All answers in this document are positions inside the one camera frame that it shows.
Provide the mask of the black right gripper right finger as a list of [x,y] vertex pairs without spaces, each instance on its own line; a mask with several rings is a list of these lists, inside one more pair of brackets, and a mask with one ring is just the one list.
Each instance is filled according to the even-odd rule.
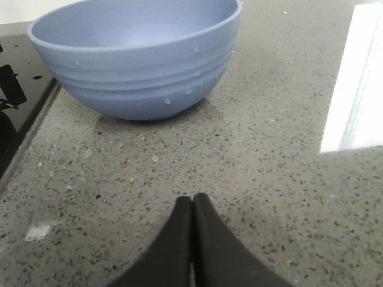
[[193,197],[193,239],[196,286],[291,286],[246,249],[205,193]]

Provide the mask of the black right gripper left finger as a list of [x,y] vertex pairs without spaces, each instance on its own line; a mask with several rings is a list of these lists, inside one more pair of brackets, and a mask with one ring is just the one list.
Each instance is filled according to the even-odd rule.
[[160,233],[111,286],[189,286],[192,200],[177,198]]

